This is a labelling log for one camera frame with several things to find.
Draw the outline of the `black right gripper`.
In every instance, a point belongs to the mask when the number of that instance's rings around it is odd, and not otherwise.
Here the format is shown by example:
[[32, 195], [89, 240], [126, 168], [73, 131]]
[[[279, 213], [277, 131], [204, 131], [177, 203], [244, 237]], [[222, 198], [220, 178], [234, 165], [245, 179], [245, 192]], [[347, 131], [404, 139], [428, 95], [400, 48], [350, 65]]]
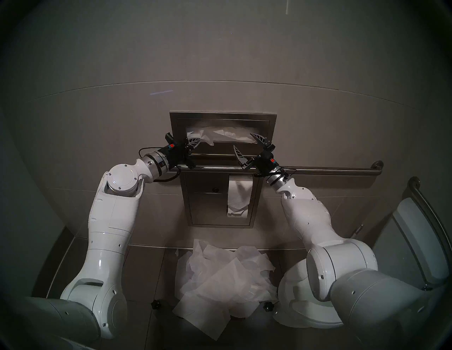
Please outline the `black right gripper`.
[[248, 170], [252, 167], [256, 168], [258, 172], [253, 174], [254, 177], [270, 178], [276, 176], [274, 181], [286, 181], [286, 170], [283, 167], [279, 166], [279, 164], [273, 157], [272, 151], [275, 149], [275, 146], [272, 143], [268, 143], [267, 139], [262, 135], [255, 133], [250, 133], [250, 135], [256, 140], [259, 145], [263, 147], [263, 150], [258, 156], [252, 157], [250, 160], [248, 160], [239, 151], [239, 149], [235, 145], [233, 145], [233, 150], [239, 165], [243, 167], [244, 170]]

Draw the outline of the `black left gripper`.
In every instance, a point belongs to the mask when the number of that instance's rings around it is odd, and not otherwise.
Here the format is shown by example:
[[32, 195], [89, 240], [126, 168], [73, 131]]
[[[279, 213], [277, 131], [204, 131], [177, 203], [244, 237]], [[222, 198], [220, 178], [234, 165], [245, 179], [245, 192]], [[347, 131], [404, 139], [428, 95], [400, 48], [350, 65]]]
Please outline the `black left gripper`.
[[177, 143], [174, 137], [168, 132], [165, 134], [165, 140], [168, 145], [162, 149], [162, 153], [167, 162], [167, 170], [171, 170], [181, 164], [184, 164], [189, 169], [195, 168], [195, 163], [189, 156], [199, 146], [202, 141], [201, 138], [188, 137], [181, 143]]

